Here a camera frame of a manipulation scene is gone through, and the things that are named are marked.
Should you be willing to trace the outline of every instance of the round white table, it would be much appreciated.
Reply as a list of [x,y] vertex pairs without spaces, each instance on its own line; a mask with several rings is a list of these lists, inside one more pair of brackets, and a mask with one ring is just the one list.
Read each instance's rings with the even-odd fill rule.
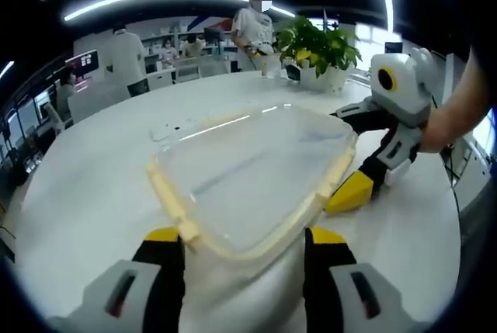
[[[175,127],[191,127],[207,117],[281,102],[329,114],[368,95],[370,89],[358,82],[349,82],[339,95],[326,95],[289,86],[287,80],[261,78],[260,72],[237,73],[149,92],[77,123],[55,140],[26,194],[16,271],[27,295],[42,316],[67,316],[82,302],[85,286],[116,261],[131,259],[149,231],[170,224],[145,175],[146,163],[158,151],[151,130],[164,132],[167,124],[173,134]],[[383,135],[376,131],[360,137],[347,175]],[[319,225],[343,235],[358,262],[383,274],[401,292],[403,307],[415,320],[434,321],[453,296],[461,240],[454,195],[439,155],[420,154],[408,174],[374,202],[323,218]],[[284,267],[279,262],[274,268],[282,272]],[[275,300],[264,293],[274,294],[278,281],[264,275],[258,283],[261,287],[245,292],[250,308],[239,302],[227,309],[231,317],[234,308],[244,310],[237,317],[242,320],[230,319],[238,327],[253,326],[275,309]],[[220,324],[225,317],[220,315]],[[289,326],[305,331],[303,304],[289,314],[285,331]],[[190,330],[188,324],[181,328]]]

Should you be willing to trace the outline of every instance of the green plant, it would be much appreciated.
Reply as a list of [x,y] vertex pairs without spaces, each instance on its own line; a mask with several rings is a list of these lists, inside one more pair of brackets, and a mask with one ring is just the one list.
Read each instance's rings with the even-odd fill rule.
[[316,77],[326,72],[328,66],[346,70],[351,64],[357,66],[360,52],[350,46],[348,39],[357,37],[344,29],[319,30],[303,16],[297,16],[278,32],[278,48],[281,60],[291,57],[300,66],[309,60],[316,67]]

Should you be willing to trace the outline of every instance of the plastic container lid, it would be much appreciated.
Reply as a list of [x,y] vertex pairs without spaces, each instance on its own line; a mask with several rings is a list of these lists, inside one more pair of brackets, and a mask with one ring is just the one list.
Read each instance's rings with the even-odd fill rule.
[[180,134],[148,174],[191,249],[263,267],[321,212],[355,143],[340,119],[282,104]]

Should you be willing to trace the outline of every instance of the white desk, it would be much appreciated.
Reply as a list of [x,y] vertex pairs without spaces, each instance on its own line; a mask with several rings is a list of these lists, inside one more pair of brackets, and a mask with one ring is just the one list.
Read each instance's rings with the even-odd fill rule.
[[[75,124],[50,147],[24,201],[16,257],[28,295],[43,316],[65,316],[81,303],[84,287],[94,278],[117,260],[130,259],[149,231],[169,225],[144,172],[158,148],[150,130],[168,124],[174,133],[174,127],[190,127],[205,117],[277,102],[328,114],[369,94],[368,87],[350,84],[332,97],[260,78],[259,72],[236,73],[143,94]],[[351,171],[378,147],[382,135],[359,139]],[[438,155],[420,154],[409,173],[375,203],[321,225],[344,235],[358,262],[370,262],[385,275],[416,320],[436,319],[452,297],[459,222]],[[287,300],[281,280],[297,280],[292,278],[300,271],[281,259],[273,274],[267,272],[257,286],[224,305],[225,312],[216,317],[220,324],[253,327],[284,313],[278,310]],[[294,285],[301,290],[297,281]],[[303,304],[292,316],[291,330],[305,331]],[[182,331],[191,330],[182,323]]]

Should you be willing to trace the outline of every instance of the yellow circle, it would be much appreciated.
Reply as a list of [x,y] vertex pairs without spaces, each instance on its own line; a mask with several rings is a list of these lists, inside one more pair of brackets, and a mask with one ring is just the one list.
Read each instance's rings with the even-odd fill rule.
[[382,87],[385,88],[387,91],[389,92],[395,92],[397,91],[397,78],[395,77],[394,75],[394,71],[392,71],[389,67],[380,67],[380,69],[378,69],[378,73],[383,70],[383,71],[386,71],[388,73],[388,76],[390,77],[391,79],[391,88],[385,88],[382,84]]

